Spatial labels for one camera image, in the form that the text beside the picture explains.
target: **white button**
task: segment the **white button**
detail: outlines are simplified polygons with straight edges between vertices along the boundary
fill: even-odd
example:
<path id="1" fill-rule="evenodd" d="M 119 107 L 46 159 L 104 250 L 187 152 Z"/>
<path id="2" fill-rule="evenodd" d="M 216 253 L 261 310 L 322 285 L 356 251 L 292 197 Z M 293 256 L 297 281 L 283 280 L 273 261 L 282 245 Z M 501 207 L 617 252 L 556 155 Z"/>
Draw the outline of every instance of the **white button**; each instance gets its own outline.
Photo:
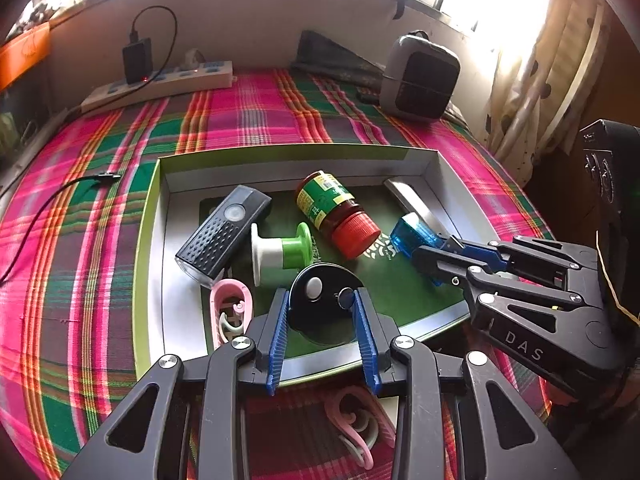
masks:
<path id="1" fill-rule="evenodd" d="M 308 282 L 306 282 L 305 287 L 306 296 L 310 300 L 317 300 L 322 293 L 322 281 L 318 277 L 311 278 Z"/>
<path id="2" fill-rule="evenodd" d="M 225 209 L 225 218 L 230 222 L 239 222 L 244 218 L 246 211 L 240 204 L 232 204 Z"/>

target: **green white spool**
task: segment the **green white spool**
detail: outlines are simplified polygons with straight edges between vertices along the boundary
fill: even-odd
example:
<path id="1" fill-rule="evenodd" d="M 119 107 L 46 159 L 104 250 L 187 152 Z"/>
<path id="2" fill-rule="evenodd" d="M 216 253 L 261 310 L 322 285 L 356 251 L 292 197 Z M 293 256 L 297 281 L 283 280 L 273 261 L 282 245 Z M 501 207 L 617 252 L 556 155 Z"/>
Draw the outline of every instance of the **green white spool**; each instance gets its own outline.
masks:
<path id="1" fill-rule="evenodd" d="M 251 224 L 251 254 L 254 284 L 259 286 L 262 269 L 304 269 L 313 263 L 311 231 L 300 222 L 295 238 L 260 238 L 258 225 Z"/>

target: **charging cable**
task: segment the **charging cable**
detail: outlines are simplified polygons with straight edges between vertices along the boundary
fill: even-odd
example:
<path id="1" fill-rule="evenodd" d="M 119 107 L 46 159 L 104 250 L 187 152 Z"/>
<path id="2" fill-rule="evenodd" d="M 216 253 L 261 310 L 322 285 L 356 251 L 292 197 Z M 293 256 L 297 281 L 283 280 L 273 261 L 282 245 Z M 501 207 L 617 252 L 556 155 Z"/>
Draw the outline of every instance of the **charging cable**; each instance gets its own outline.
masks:
<path id="1" fill-rule="evenodd" d="M 53 192 L 53 194 L 49 198 L 47 198 L 47 201 L 44 204 L 42 204 L 42 206 L 40 206 L 40 209 L 38 209 L 38 212 L 33 217 L 33 220 L 31 220 L 29 227 L 27 227 L 27 232 L 25 232 L 24 236 L 22 237 L 20 246 L 18 247 L 18 250 L 15 253 L 14 259 L 11 261 L 11 263 L 7 267 L 4 274 L 0 277 L 0 286 L 4 285 L 4 282 L 7 280 L 9 273 L 11 273 L 16 262 L 18 261 L 18 258 L 20 257 L 20 253 L 22 252 L 22 249 L 24 248 L 24 245 L 27 242 L 27 238 L 29 237 L 29 233 L 33 229 L 33 226 L 38 221 L 38 218 L 40 217 L 42 212 L 47 208 L 47 206 L 51 203 L 51 201 L 55 197 L 57 197 L 60 193 L 62 193 L 67 187 L 71 187 L 73 186 L 73 184 L 77 184 L 78 182 L 82 182 L 83 180 L 94 180 L 99 184 L 108 184 L 109 186 L 111 186 L 115 182 L 117 182 L 120 179 L 120 177 L 121 175 L 117 173 L 99 173 L 96 175 L 85 175 L 85 176 L 80 176 L 78 178 L 70 180 L 69 182 L 67 182 L 66 184 L 63 184 L 57 190 L 55 190 L 55 192 Z"/>
<path id="2" fill-rule="evenodd" d="M 119 99 L 122 99 L 123 97 L 127 97 L 130 96 L 131 94 L 142 90 L 145 86 L 150 85 L 153 81 L 156 80 L 156 78 L 158 78 L 158 76 L 164 72 L 164 69 L 166 68 L 166 66 L 169 64 L 169 59 L 171 58 L 171 54 L 174 52 L 174 46 L 175 46 L 175 39 L 178 37 L 178 17 L 175 15 L 175 12 L 173 12 L 169 7 L 165 7 L 162 5 L 152 5 L 152 6 L 148 6 L 145 7 L 144 9 L 142 9 L 139 13 L 137 13 L 136 17 L 133 18 L 133 22 L 131 23 L 131 32 L 129 33 L 129 39 L 132 42 L 135 42 L 138 40 L 138 32 L 136 30 L 136 21 L 137 19 L 140 17 L 140 15 L 145 12 L 146 10 L 149 9 L 164 9 L 166 10 L 168 13 L 171 14 L 171 16 L 174 18 L 174 38 L 171 41 L 171 46 L 169 47 L 169 53 L 166 55 L 166 59 L 164 60 L 164 63 L 162 64 L 162 66 L 160 67 L 160 70 L 158 70 L 158 72 L 156 72 L 153 77 L 149 78 L 148 81 L 145 81 L 142 85 L 130 90 L 129 92 L 126 92 L 122 95 L 119 95 L 115 98 L 113 98 L 111 101 L 107 101 L 106 103 L 102 104 L 101 106 L 107 106 L 110 105 L 114 102 L 116 102 Z M 69 124 L 73 121 L 75 121 L 76 119 L 79 119 L 80 117 L 82 117 L 84 114 L 82 113 L 82 108 L 80 106 L 76 106 L 74 108 L 72 108 L 68 115 L 66 116 L 65 120 L 63 121 L 63 123 L 60 125 L 60 127 L 58 128 L 58 131 L 60 131 L 66 124 Z M 48 143 L 45 143 L 39 150 L 38 152 L 35 154 L 35 156 L 31 159 L 31 162 L 27 165 L 25 165 L 22 170 L 20 171 L 20 173 L 9 183 L 6 185 L 6 187 L 2 190 L 2 192 L 0 192 L 0 200 L 2 200 L 2 198 L 9 192 L 9 190 L 12 188 L 12 186 L 18 182 L 18 180 L 20 180 L 20 178 L 24 175 L 24 173 L 29 169 L 31 163 L 33 163 L 33 161 L 37 158 L 38 155 L 40 155 L 40 153 L 42 152 L 42 150 L 44 149 L 44 147 L 47 145 Z"/>

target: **polka dot curtain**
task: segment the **polka dot curtain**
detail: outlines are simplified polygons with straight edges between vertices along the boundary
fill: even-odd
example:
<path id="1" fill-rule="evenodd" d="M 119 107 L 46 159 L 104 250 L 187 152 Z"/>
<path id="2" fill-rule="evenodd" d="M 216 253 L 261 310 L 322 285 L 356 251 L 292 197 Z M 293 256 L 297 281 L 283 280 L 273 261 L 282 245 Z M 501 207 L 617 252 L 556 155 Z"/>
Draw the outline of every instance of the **polka dot curtain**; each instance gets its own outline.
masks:
<path id="1" fill-rule="evenodd" d="M 542 155 L 571 150 L 602 65 L 608 12 L 603 0 L 546 0 L 540 26 L 514 24 L 513 41 L 502 42 L 485 128 L 474 135 L 521 186 Z"/>

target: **plaid bed sheet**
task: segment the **plaid bed sheet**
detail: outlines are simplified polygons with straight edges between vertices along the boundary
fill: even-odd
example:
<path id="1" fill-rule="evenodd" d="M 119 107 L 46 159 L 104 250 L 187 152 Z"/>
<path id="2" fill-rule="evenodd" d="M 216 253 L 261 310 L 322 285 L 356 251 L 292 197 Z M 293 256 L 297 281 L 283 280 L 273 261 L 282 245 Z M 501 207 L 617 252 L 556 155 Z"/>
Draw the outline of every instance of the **plaid bed sheet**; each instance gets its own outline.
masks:
<path id="1" fill-rule="evenodd" d="M 0 423 L 40 478 L 60 477 L 136 381 L 134 254 L 159 156 L 296 142 L 433 148 L 476 197 L 500 238 L 550 237 L 516 183 L 467 131 L 444 121 L 405 123 L 361 104 L 355 95 L 353 86 L 303 73 L 244 73 L 229 89 L 81 118 L 40 153 L 0 223 L 0 269 L 9 264 L 37 209 L 61 184 L 101 171 L 123 175 L 110 189 L 81 182 L 61 193 L 0 288 Z M 545 416 L 549 403 L 540 379 L 500 352 L 490 354 Z M 365 472 L 327 426 L 322 403 L 333 387 L 295 387 L 249 405 L 254 479 L 389 477 L 392 453 L 384 445 L 376 445 L 375 466 Z M 445 429 L 447 478 L 453 479 L 448 419 Z M 193 473 L 191 464 L 190 478 Z"/>

